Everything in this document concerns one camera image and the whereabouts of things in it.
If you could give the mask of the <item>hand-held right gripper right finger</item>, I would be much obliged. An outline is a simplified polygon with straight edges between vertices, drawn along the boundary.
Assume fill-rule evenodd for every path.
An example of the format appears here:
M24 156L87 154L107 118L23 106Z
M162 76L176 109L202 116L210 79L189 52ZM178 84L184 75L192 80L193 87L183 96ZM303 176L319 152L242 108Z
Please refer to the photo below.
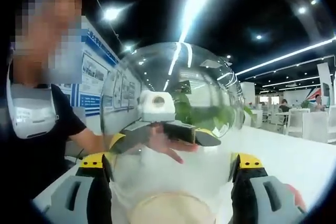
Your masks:
M236 154L232 182L231 223L300 223L306 215L290 188L253 155Z

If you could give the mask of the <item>person's right hand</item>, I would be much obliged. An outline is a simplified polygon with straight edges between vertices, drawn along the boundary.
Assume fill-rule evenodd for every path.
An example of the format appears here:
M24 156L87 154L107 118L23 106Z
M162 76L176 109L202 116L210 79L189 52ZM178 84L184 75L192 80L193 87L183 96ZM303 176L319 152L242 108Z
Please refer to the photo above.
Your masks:
M289 188L289 190L295 196L295 205L298 206L298 207L300 207L302 210L306 211L307 210L306 209L306 205L305 205L305 202L302 199L301 193L296 188L294 188L293 186L291 186L289 184L287 184L286 186Z

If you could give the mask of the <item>person's left hand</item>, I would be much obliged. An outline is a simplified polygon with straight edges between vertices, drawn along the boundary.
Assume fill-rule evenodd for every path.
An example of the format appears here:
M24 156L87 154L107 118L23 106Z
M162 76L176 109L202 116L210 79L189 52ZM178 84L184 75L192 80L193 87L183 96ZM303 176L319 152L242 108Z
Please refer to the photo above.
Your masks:
M198 149L197 144L169 139L163 132L163 126L159 124L150 127L150 136L147 146L158 153L169 156L180 164L183 164L184 161L176 151L196 152Z

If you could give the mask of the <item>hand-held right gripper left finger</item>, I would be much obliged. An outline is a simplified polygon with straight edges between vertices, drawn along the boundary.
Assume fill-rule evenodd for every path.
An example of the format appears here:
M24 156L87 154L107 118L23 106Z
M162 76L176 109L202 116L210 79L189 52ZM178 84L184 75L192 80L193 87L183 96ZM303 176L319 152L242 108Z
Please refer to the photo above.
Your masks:
M45 210L51 223L112 223L112 159L109 152L82 159L76 173L51 195L51 205Z

